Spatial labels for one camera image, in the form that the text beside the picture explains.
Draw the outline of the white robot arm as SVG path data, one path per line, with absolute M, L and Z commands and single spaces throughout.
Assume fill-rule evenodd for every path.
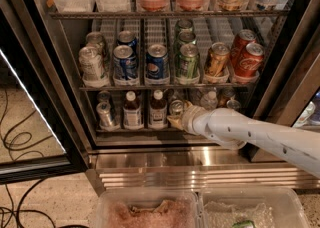
M 208 111 L 186 102 L 180 115 L 168 115 L 174 128 L 201 135 L 223 148 L 236 150 L 250 143 L 320 178 L 320 134 L 248 118 L 238 111 Z

